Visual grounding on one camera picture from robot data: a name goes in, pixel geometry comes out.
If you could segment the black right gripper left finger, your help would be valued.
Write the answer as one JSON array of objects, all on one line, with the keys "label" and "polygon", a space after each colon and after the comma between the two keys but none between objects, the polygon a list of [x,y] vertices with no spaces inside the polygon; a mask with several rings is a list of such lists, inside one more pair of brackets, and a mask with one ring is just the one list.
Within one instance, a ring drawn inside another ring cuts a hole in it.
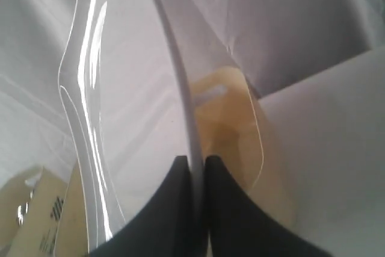
[{"label": "black right gripper left finger", "polygon": [[194,256],[195,226],[191,174],[177,156],[144,208],[89,256]]}]

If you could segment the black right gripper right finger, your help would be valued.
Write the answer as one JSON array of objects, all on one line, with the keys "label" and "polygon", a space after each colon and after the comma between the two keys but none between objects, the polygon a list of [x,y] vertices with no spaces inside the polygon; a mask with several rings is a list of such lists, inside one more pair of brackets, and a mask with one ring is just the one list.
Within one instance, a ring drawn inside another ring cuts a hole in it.
[{"label": "black right gripper right finger", "polygon": [[327,256],[263,212],[222,159],[205,160],[205,205],[213,256]]}]

